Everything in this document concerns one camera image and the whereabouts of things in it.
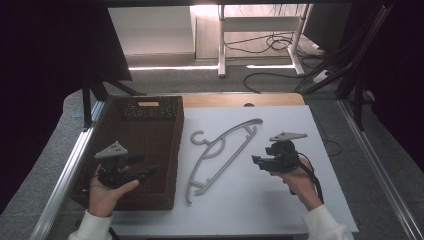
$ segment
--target hand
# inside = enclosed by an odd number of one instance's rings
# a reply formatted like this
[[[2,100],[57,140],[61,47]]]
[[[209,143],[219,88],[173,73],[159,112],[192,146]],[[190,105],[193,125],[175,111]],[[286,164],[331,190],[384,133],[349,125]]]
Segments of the hand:
[[[109,217],[112,215],[118,200],[124,196],[125,193],[136,188],[140,183],[138,180],[134,180],[117,189],[107,188],[98,180],[97,175],[99,169],[100,165],[97,167],[95,177],[90,181],[88,212],[97,217]]]
[[[300,158],[300,161],[312,170],[311,164],[306,159]],[[302,168],[298,167],[296,170],[288,173],[270,173],[271,175],[281,177],[283,182],[286,183],[294,193],[296,193],[299,200],[305,205],[308,211],[323,205],[315,191],[315,184]]]

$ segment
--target wall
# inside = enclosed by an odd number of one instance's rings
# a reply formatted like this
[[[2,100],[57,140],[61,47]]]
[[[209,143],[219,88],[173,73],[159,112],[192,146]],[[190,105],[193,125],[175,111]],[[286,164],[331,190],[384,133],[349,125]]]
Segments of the wall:
[[[194,53],[190,7],[110,8],[125,55]]]

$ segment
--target shirt cuff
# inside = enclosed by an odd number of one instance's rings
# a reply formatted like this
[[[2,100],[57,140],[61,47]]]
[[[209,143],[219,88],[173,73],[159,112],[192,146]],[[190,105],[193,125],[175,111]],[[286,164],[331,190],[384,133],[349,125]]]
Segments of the shirt cuff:
[[[109,234],[109,227],[112,224],[112,217],[96,217],[88,210],[84,213],[78,231],[72,233],[75,239],[106,240],[112,239]]]
[[[303,217],[303,221],[310,236],[320,235],[340,225],[325,205],[309,211]]]

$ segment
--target gray plastic piece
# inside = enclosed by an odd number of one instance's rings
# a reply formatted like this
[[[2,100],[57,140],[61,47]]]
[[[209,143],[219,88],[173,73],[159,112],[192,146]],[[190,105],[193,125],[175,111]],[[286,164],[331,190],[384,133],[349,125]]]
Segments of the gray plastic piece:
[[[282,132],[278,134],[277,136],[269,138],[269,141],[273,142],[281,142],[281,141],[287,141],[287,140],[293,140],[298,138],[305,138],[308,134],[306,133],[289,133],[289,132]]]
[[[110,145],[109,147],[103,149],[102,151],[96,153],[94,158],[106,158],[106,157],[115,157],[128,154],[127,149],[125,149],[118,141]]]

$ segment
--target white sleeve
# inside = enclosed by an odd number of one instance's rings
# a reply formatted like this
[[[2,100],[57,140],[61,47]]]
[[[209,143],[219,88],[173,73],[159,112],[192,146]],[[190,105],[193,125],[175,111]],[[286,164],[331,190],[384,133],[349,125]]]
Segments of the white sleeve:
[[[309,232],[309,240],[353,240],[346,225],[334,219],[325,205],[317,207],[303,217]]]
[[[68,240],[111,240],[111,223],[112,217],[96,217],[86,210],[78,231],[69,235]]]

